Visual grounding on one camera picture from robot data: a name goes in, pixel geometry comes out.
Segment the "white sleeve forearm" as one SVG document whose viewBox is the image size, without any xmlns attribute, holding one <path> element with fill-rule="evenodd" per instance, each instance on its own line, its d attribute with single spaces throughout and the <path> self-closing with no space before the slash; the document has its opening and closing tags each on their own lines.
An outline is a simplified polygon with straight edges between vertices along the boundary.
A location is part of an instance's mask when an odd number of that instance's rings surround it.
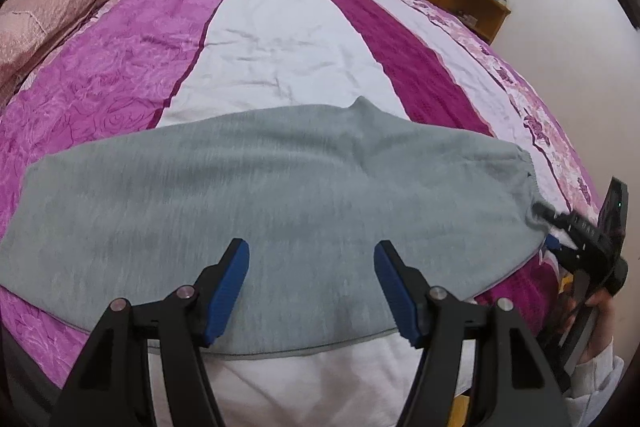
<svg viewBox="0 0 640 427">
<path fill-rule="evenodd" d="M 600 355 L 578 364 L 564 403 L 573 427 L 589 426 L 608 404 L 624 373 L 624 360 L 609 343 Z"/>
</svg>

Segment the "right hand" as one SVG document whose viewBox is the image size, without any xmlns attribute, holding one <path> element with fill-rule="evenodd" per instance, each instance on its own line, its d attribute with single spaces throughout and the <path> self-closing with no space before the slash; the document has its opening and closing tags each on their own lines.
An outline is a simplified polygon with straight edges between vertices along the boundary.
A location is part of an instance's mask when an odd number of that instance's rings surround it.
<svg viewBox="0 0 640 427">
<path fill-rule="evenodd" d="M 561 317 L 564 320 L 559 327 L 559 332 L 562 334 L 569 331 L 575 322 L 572 312 L 577 306 L 577 301 L 574 298 L 573 286 L 573 283 L 565 284 L 559 299 L 559 303 L 562 305 Z M 597 309 L 598 317 L 577 365 L 585 364 L 600 355 L 612 343 L 614 337 L 615 305 L 608 290 L 604 287 L 599 288 L 586 301 L 585 306 Z"/>
</svg>

